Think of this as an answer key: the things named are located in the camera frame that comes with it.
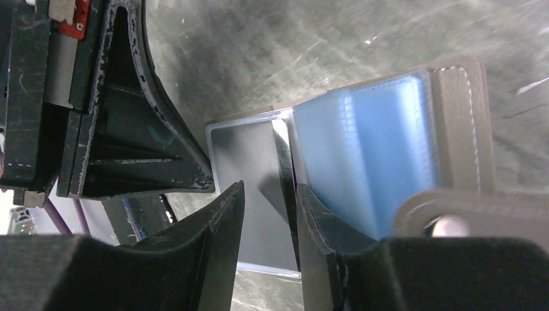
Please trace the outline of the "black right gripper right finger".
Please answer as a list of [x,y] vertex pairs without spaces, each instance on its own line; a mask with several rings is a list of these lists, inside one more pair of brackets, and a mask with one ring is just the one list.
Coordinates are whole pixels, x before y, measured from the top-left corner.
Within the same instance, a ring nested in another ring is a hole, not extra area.
[[306,310],[547,310],[548,197],[434,189],[375,240],[299,184]]

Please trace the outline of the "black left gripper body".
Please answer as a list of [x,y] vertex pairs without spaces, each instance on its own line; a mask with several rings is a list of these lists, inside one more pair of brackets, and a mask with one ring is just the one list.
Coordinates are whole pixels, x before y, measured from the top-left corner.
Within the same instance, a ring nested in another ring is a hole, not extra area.
[[5,151],[1,188],[14,191],[14,203],[41,207],[53,187],[67,198],[101,200],[94,183],[84,189],[84,144],[91,131],[93,59],[103,18],[101,1],[77,1],[74,20],[85,38],[68,59],[70,40],[52,24],[49,2],[1,3],[1,29],[7,32],[6,69],[1,87],[1,128]]

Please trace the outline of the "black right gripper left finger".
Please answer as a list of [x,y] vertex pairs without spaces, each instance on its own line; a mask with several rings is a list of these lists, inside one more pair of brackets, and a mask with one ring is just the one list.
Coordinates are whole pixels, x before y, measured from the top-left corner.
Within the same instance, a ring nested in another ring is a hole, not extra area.
[[229,310],[245,211],[238,181],[134,245],[1,237],[2,310]]

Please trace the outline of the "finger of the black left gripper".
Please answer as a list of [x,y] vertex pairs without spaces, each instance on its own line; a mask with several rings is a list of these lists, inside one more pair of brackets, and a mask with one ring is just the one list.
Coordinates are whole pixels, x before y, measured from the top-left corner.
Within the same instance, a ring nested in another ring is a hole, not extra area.
[[82,1],[58,195],[212,192],[210,161],[155,73],[144,1]]

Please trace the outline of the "black VIP card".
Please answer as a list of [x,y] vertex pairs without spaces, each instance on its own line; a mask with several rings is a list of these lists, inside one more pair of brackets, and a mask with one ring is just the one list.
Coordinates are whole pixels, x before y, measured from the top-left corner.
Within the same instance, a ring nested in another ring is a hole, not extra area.
[[276,149],[283,141],[272,121],[210,131],[210,158],[217,190],[225,190],[237,181],[244,184],[245,212],[238,262],[246,270],[298,270]]

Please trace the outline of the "grey leather card holder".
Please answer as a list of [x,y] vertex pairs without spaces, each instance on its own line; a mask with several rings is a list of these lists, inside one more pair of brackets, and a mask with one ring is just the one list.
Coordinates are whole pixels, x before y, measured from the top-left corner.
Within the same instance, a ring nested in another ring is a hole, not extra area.
[[300,276],[299,183],[376,240],[394,235],[399,208],[419,192],[497,190],[486,70],[472,56],[214,119],[206,127],[209,155],[212,128],[262,121],[284,140],[276,149],[298,270],[248,271]]

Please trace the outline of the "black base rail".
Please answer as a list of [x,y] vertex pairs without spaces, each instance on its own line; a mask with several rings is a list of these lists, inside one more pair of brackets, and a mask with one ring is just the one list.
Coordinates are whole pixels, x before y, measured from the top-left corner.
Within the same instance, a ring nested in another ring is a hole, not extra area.
[[133,245],[177,222],[163,194],[107,200],[102,205],[120,244]]

